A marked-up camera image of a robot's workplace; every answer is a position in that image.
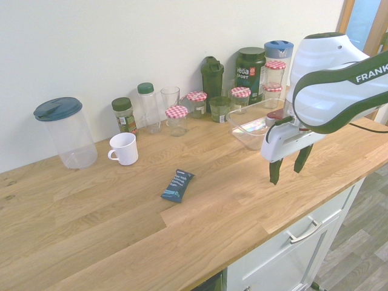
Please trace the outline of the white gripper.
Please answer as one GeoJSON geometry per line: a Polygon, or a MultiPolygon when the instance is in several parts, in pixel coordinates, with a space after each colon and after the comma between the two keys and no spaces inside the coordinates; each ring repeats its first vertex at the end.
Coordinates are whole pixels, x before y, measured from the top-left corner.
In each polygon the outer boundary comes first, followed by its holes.
{"type": "Polygon", "coordinates": [[[270,162],[270,182],[274,185],[279,180],[282,158],[300,150],[293,168],[299,173],[312,151],[313,144],[326,136],[309,129],[301,131],[301,123],[298,120],[296,125],[294,123],[292,120],[268,130],[261,146],[261,155],[270,162]]]}

